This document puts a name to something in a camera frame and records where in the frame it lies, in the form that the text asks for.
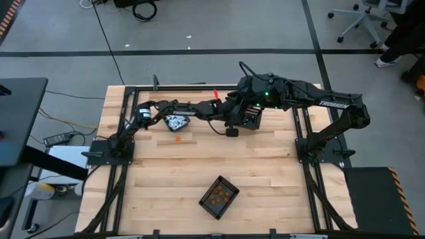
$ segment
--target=office chair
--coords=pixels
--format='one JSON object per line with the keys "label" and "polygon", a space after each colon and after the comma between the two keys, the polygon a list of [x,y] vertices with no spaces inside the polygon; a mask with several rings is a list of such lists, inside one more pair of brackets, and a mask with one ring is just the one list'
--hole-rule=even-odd
{"label": "office chair", "polygon": [[346,35],[353,28],[359,27],[360,24],[364,24],[366,26],[366,29],[370,32],[373,39],[375,40],[370,44],[370,47],[375,48],[381,43],[381,39],[379,38],[377,30],[375,30],[375,28],[373,27],[372,21],[380,21],[381,27],[385,28],[388,24],[388,19],[372,15],[371,9],[376,8],[380,12],[404,14],[404,12],[406,11],[408,0],[362,0],[361,3],[362,11],[358,11],[359,5],[354,4],[354,11],[332,9],[332,12],[328,13],[327,17],[332,19],[335,16],[334,13],[341,13],[343,15],[357,17],[357,20],[341,33],[341,35],[337,39],[337,42],[342,43],[344,41],[344,35]]}

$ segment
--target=gray floor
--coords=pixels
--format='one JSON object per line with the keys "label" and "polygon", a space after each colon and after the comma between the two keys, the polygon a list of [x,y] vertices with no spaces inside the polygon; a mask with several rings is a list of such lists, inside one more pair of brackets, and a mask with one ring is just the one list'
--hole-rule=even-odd
{"label": "gray floor", "polygon": [[[0,52],[106,51],[108,47],[93,9],[82,9],[79,0],[26,1]],[[360,27],[336,42],[351,21],[336,15],[327,18],[332,8],[351,9],[352,0],[308,0],[317,37],[322,49],[366,49],[372,42]],[[303,7],[299,0],[220,0],[159,1],[152,22],[139,23],[130,12],[118,11],[112,1],[98,6],[100,19],[113,50],[187,50],[224,48],[312,49]],[[379,29],[382,38],[388,31]],[[425,115],[424,103],[416,100],[412,88],[399,81],[415,58],[405,56],[398,66],[378,69],[377,55],[325,55],[325,65],[334,90],[364,94],[372,124],[364,130],[346,133],[350,148],[357,154],[356,167],[393,166],[412,209],[416,223],[425,234],[425,191],[420,174],[425,166],[421,156]],[[117,56],[126,84],[151,84],[156,74],[162,84],[207,82],[236,83],[242,76],[237,62],[245,61],[257,72],[297,80],[322,83],[312,54],[204,54],[172,56]],[[2,78],[47,77],[47,88],[79,96],[102,97],[108,85],[121,84],[109,56],[67,56],[0,58]],[[103,102],[46,94],[42,108],[54,117],[84,125],[98,124]],[[32,135],[37,139],[70,131],[63,123],[38,117]],[[76,138],[72,144],[80,145]],[[30,139],[29,145],[44,149]],[[37,208],[35,222],[42,228],[72,211],[75,199],[46,201]],[[21,209],[13,238],[23,238]],[[76,216],[39,238],[73,233]]]}

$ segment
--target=white cable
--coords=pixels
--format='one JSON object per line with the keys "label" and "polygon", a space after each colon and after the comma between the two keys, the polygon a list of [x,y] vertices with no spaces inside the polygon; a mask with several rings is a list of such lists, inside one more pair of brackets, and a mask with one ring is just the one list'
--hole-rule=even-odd
{"label": "white cable", "polygon": [[85,8],[85,9],[91,9],[92,7],[93,7],[93,4],[91,5],[91,6],[89,6],[89,7],[87,7],[87,6],[84,6],[83,4],[82,4],[82,2],[83,2],[84,0],[81,0],[80,1],[80,6],[82,7],[82,8]]}

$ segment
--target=wooden tabletop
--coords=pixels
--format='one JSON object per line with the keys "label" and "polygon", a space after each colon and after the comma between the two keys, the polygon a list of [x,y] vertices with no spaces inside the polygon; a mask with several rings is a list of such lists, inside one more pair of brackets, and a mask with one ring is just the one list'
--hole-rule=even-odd
{"label": "wooden tabletop", "polygon": [[[222,99],[226,93],[218,92]],[[124,86],[109,86],[98,135],[109,137],[116,132],[123,94]],[[142,92],[139,103],[174,99],[195,103],[213,98],[210,90]],[[326,108],[310,107],[309,114],[314,131],[330,124]],[[225,131],[223,122],[212,124],[217,131]],[[177,133],[162,122],[139,130],[119,233],[152,234],[160,229],[161,234],[267,234],[270,228],[278,233],[314,232],[295,138],[291,110],[265,110],[260,129],[240,129],[237,138],[217,135],[197,118]],[[321,170],[329,201],[348,224],[357,227],[342,170],[332,164],[321,164]],[[76,231],[85,228],[103,204],[109,172],[110,166],[102,166],[88,179]],[[240,193],[216,220],[198,201],[219,175]],[[325,228],[321,206],[318,210]],[[112,221],[110,215],[108,228]]]}

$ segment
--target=person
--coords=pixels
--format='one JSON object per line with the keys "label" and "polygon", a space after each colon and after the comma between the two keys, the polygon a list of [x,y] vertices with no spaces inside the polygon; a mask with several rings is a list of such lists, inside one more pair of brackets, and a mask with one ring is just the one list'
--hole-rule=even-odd
{"label": "person", "polygon": [[381,46],[384,54],[375,61],[379,68],[392,66],[404,54],[425,42],[425,1],[415,0],[403,18]]}

